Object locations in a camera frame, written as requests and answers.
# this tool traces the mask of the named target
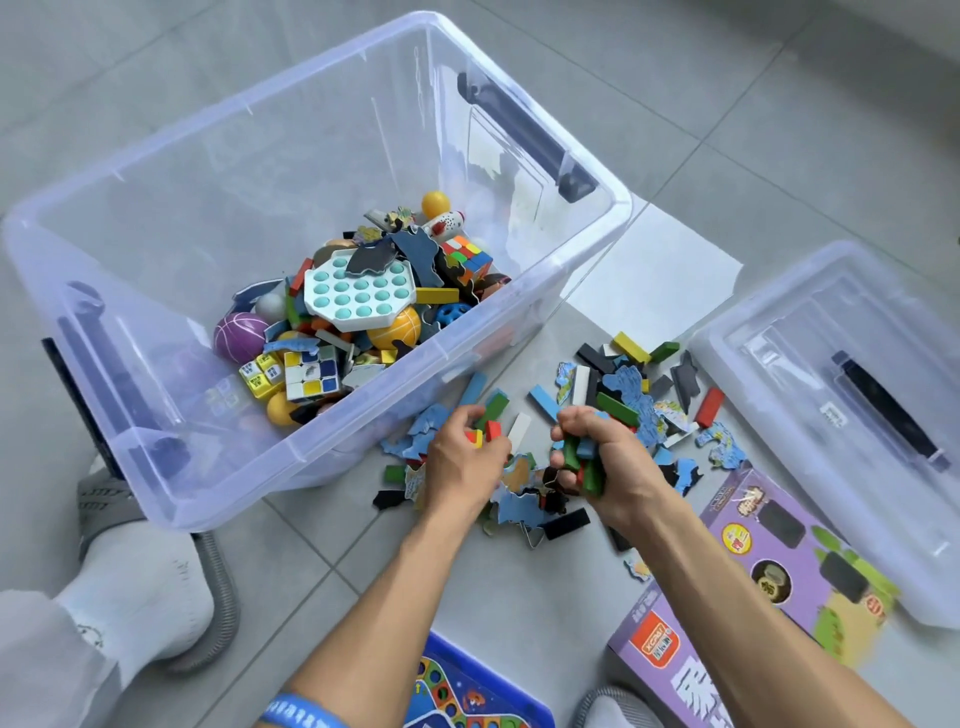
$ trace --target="left hand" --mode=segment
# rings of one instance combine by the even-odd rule
[[[490,500],[510,456],[510,440],[500,436],[478,449],[467,439],[467,422],[484,413],[482,404],[457,407],[427,449],[424,513],[465,529]]]

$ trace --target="dark gray handle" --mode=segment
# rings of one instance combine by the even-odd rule
[[[557,183],[560,196],[569,203],[585,198],[597,181],[580,164],[561,173],[565,149],[540,124],[494,82],[468,82],[467,73],[457,76],[457,90],[464,100],[478,106]]]

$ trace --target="white ball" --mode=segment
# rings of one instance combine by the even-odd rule
[[[276,291],[263,294],[253,305],[253,312],[268,324],[275,324],[287,317],[287,302]]]

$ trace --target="clear plastic storage box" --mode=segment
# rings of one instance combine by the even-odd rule
[[[431,189],[513,282],[309,425],[270,426],[210,348],[232,294]],[[343,473],[451,379],[529,339],[632,209],[469,38],[415,12],[42,191],[3,233],[147,516],[200,530]],[[251,406],[227,406],[236,393]]]
[[[690,348],[918,621],[960,628],[960,336],[864,246],[827,246]]]

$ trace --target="yellow ball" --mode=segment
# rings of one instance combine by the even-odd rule
[[[443,215],[451,210],[450,198],[443,194],[439,189],[433,192],[427,192],[420,200],[420,209],[427,220],[433,220],[437,215]]]
[[[420,338],[420,316],[414,307],[408,305],[400,311],[394,322],[384,328],[370,328],[367,330],[371,343],[378,349],[393,349],[394,341],[399,340],[412,347]]]
[[[280,427],[295,425],[296,423],[290,419],[290,413],[297,407],[299,405],[288,401],[287,393],[280,390],[267,402],[267,419]]]

